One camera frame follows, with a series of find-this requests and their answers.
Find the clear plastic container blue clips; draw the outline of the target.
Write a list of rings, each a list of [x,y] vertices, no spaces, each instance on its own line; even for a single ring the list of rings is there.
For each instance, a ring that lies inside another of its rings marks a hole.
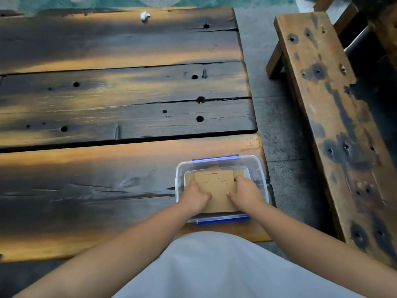
[[[197,182],[201,192],[212,195],[206,207],[189,219],[188,223],[206,226],[250,220],[250,216],[238,210],[226,195],[228,191],[236,191],[237,175],[252,180],[266,202],[275,205],[274,193],[270,182],[266,180],[262,164],[262,160],[256,155],[228,155],[179,163],[175,178],[176,201],[180,199],[191,180]]]

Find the brown cardboard puzzle sheet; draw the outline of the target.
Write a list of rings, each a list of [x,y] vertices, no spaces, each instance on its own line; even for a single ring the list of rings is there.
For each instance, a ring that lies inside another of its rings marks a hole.
[[[243,169],[222,169],[213,166],[204,170],[196,170],[185,174],[186,185],[192,179],[196,180],[202,192],[210,192],[212,199],[207,203],[201,213],[228,213],[237,212],[235,204],[226,196],[227,191],[236,190],[235,177],[244,176]]]

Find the dark wooden furniture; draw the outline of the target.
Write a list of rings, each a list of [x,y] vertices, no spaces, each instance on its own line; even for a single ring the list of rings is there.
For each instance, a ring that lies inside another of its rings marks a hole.
[[[397,70],[397,0],[350,0],[334,28],[345,47],[368,29]]]

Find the person's right forearm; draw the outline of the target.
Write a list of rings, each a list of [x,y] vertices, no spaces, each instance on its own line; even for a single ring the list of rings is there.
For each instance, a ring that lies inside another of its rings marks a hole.
[[[397,271],[263,201],[239,207],[295,264],[367,298],[397,298]]]

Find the person's left forearm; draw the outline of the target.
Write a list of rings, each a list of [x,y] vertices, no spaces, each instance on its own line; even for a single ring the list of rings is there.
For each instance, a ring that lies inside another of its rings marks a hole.
[[[13,298],[111,298],[151,264],[202,206],[177,202],[68,260]]]

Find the person's white shirt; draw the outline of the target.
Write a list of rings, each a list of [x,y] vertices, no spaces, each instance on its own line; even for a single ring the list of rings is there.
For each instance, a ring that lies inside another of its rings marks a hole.
[[[365,298],[241,237],[173,240],[112,298]]]

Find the wooden bench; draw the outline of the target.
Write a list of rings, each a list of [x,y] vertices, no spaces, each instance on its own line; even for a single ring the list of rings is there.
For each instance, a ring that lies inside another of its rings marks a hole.
[[[345,49],[358,38],[354,14],[279,14],[267,65],[284,66],[308,129],[339,239],[397,270],[397,170]]]

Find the person's right hand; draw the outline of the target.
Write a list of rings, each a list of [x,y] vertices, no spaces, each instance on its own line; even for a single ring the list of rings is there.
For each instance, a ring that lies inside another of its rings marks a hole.
[[[231,201],[240,211],[252,214],[256,208],[266,204],[264,196],[251,179],[237,175],[235,182],[235,192],[238,191],[240,197],[239,199],[231,199]]]

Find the person's left hand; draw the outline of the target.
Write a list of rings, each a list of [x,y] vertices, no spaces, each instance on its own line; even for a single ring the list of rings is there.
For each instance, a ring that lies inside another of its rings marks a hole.
[[[189,217],[193,217],[201,213],[208,203],[200,200],[200,193],[205,192],[202,192],[197,181],[192,179],[184,188],[184,191],[177,202],[184,213]]]

